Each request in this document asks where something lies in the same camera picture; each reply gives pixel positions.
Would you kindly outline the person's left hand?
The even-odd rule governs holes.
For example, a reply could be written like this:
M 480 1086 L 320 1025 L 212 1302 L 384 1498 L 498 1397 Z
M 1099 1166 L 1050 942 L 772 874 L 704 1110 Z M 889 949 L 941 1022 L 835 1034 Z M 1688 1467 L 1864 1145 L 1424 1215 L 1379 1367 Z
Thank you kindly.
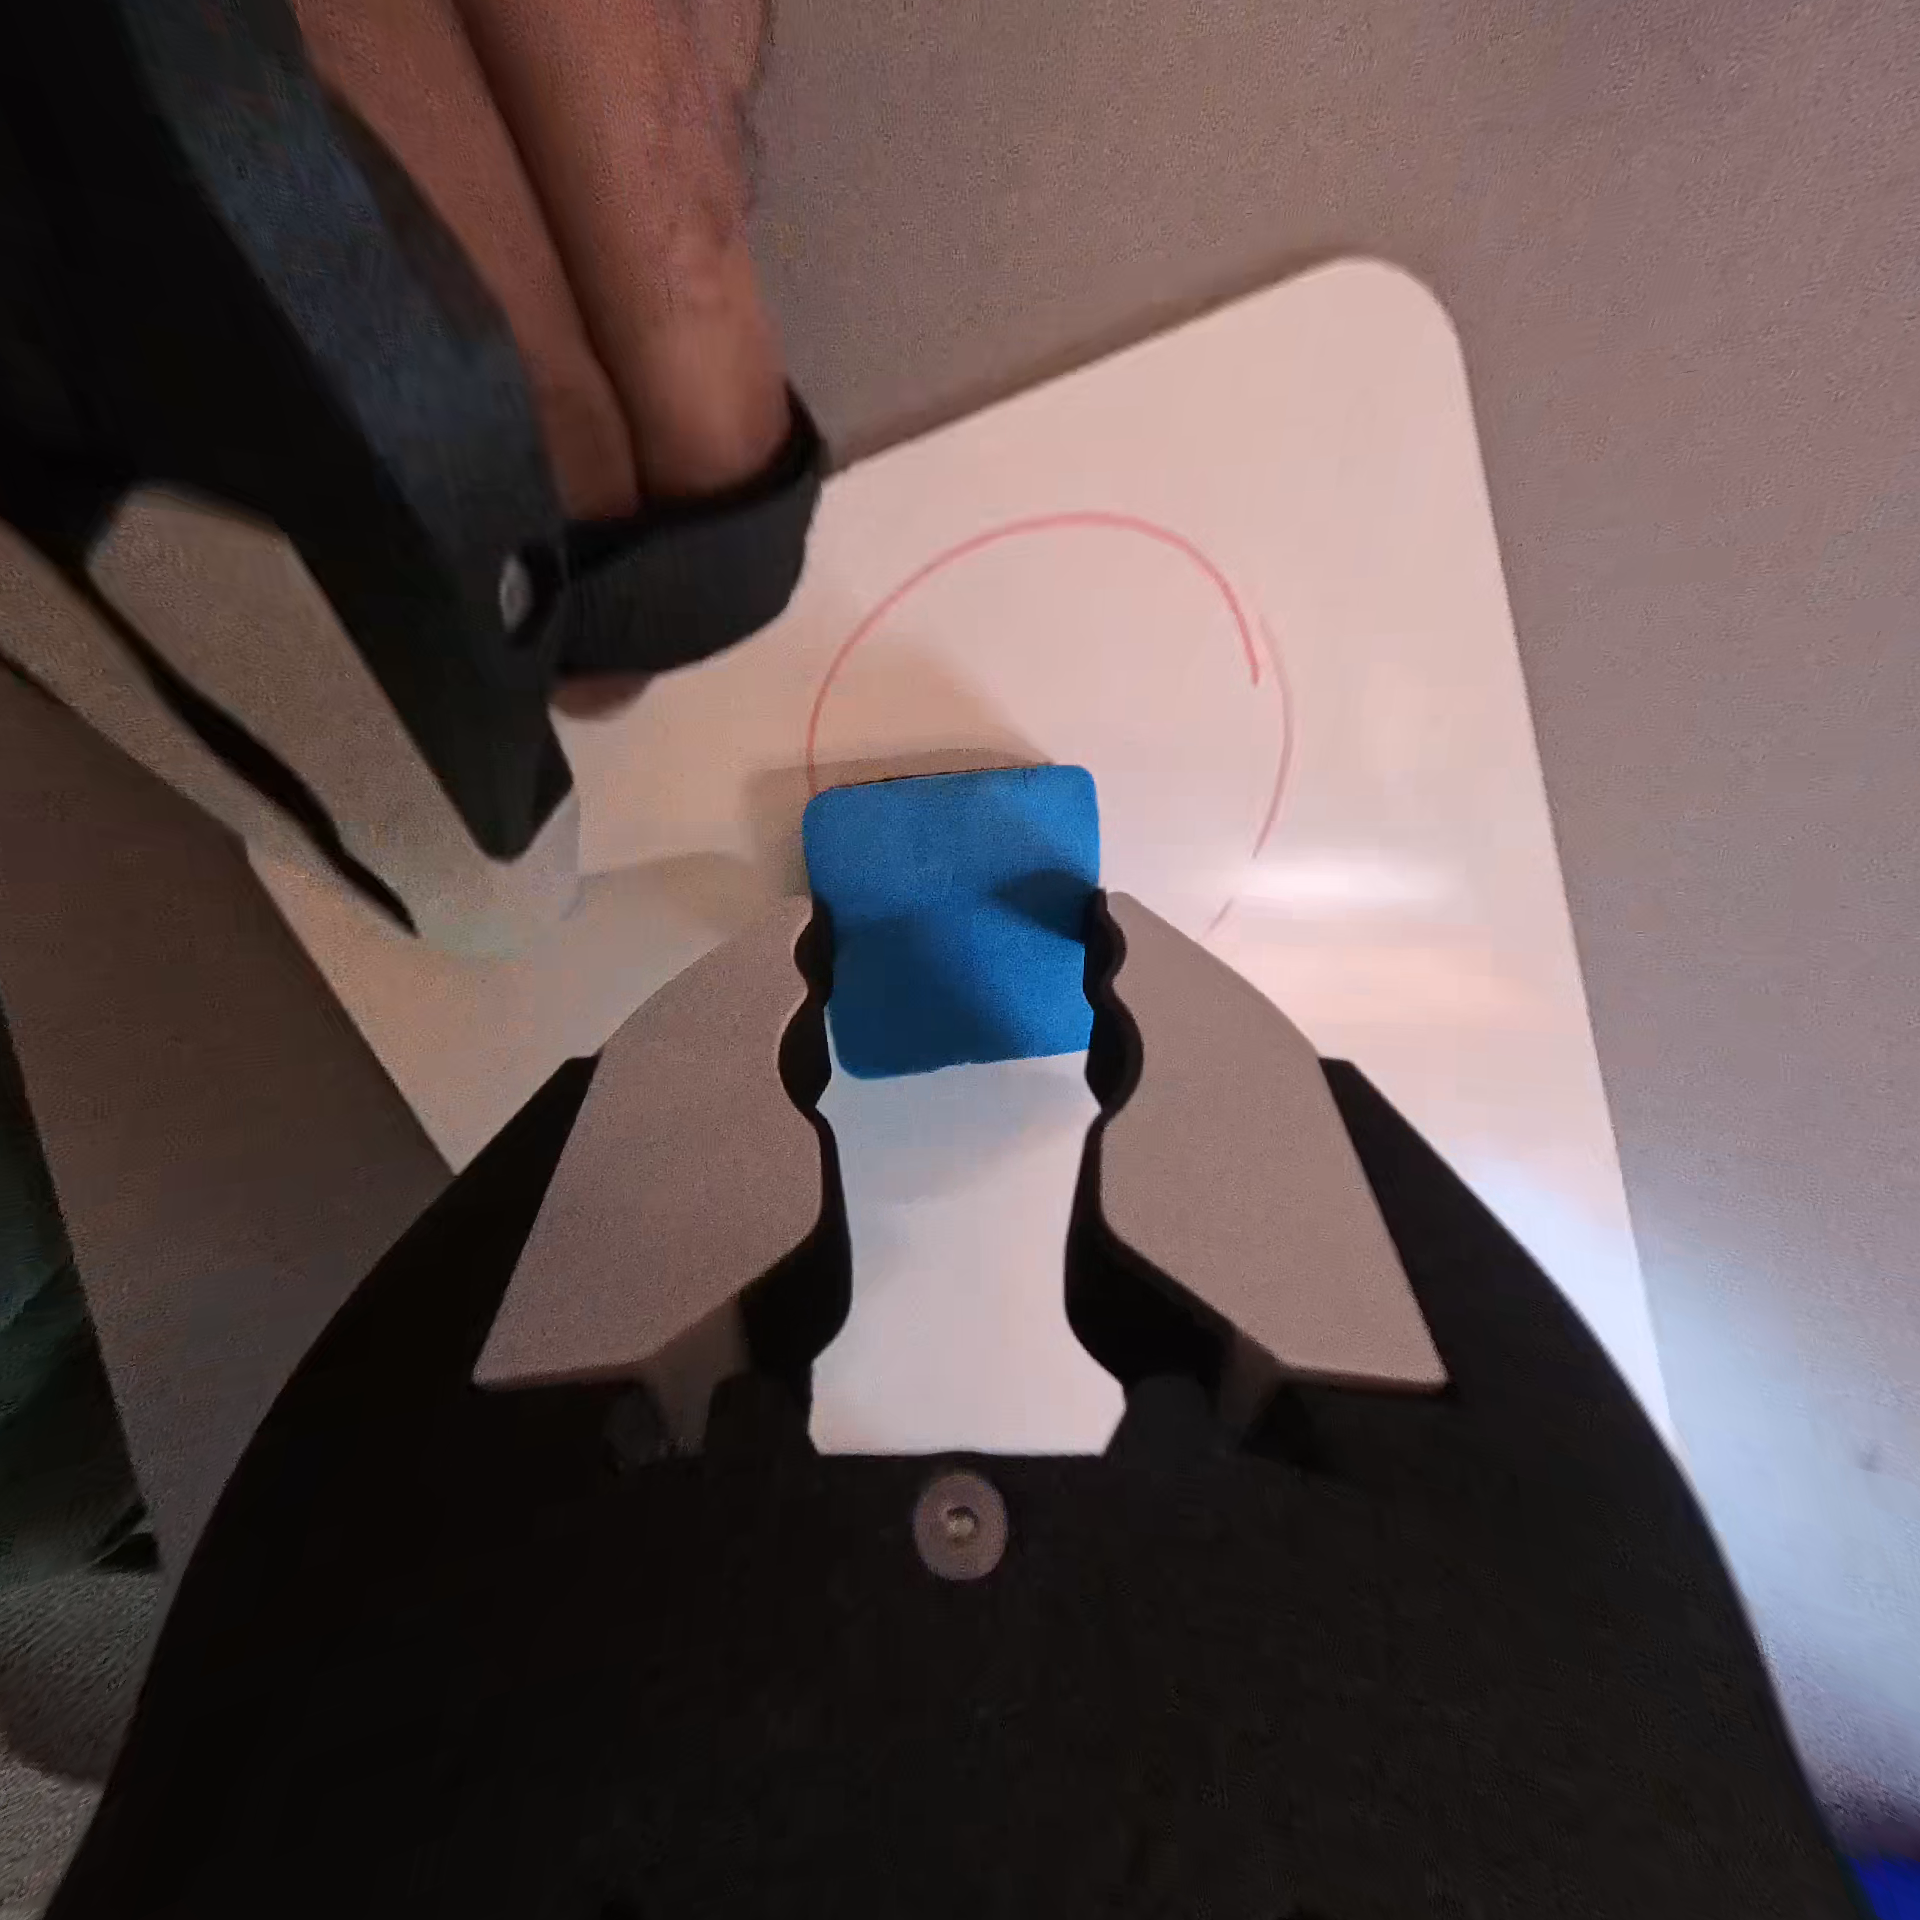
M 564 510 L 752 477 L 789 428 L 752 244 L 763 2 L 298 2 L 327 94 L 505 314 Z

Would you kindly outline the white whiteboard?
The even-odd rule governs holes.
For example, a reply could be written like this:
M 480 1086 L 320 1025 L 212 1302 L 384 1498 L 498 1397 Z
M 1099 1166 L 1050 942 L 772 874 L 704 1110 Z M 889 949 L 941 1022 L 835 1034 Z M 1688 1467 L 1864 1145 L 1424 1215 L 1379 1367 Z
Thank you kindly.
M 1079 764 L 1105 882 L 1361 1067 L 1673 1439 L 1469 380 L 1413 276 L 1338 261 L 853 466 L 780 623 L 560 732 L 584 891 L 516 955 L 249 855 L 450 1169 L 804 891 L 811 787 Z

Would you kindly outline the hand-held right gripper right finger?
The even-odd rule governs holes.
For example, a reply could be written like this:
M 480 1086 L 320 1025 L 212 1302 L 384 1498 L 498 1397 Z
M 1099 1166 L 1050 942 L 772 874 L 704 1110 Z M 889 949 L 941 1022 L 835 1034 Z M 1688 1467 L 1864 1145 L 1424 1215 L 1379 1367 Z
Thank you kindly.
M 1092 897 L 1071 1330 L 1137 1393 L 1253 1421 L 1282 1382 L 1429 1397 L 1448 1365 L 1306 1031 L 1135 897 Z

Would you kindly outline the blue whiteboard eraser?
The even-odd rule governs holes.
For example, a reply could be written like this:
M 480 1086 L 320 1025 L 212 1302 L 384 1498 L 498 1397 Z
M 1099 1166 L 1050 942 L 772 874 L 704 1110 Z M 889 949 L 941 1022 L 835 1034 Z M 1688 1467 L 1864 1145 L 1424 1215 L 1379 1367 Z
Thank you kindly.
M 1098 783 L 1040 764 L 840 783 L 802 811 L 832 927 L 835 1060 L 861 1082 L 1089 1049 Z

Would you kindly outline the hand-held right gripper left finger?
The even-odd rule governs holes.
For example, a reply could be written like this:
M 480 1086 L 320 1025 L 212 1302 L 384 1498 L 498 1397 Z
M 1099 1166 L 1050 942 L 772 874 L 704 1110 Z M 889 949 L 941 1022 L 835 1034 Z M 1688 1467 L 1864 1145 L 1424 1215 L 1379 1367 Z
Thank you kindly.
M 701 1419 L 730 1377 L 809 1401 L 853 1306 L 848 1202 L 821 1102 L 832 934 L 780 900 L 673 975 L 593 1060 L 473 1379 L 644 1382 Z

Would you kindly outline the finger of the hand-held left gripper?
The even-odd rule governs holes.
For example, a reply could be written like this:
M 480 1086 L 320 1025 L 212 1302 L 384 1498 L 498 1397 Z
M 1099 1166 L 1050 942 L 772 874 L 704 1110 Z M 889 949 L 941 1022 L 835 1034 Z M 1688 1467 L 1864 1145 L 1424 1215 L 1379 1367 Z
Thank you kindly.
M 333 877 L 387 923 L 415 931 L 308 787 L 20 535 L 2 537 L 2 654 L 12 671 L 251 849 Z
M 370 881 L 425 940 L 512 940 L 512 867 L 480 851 L 400 711 L 287 535 L 169 490 L 138 490 L 88 578 L 243 743 L 288 774 L 305 836 Z

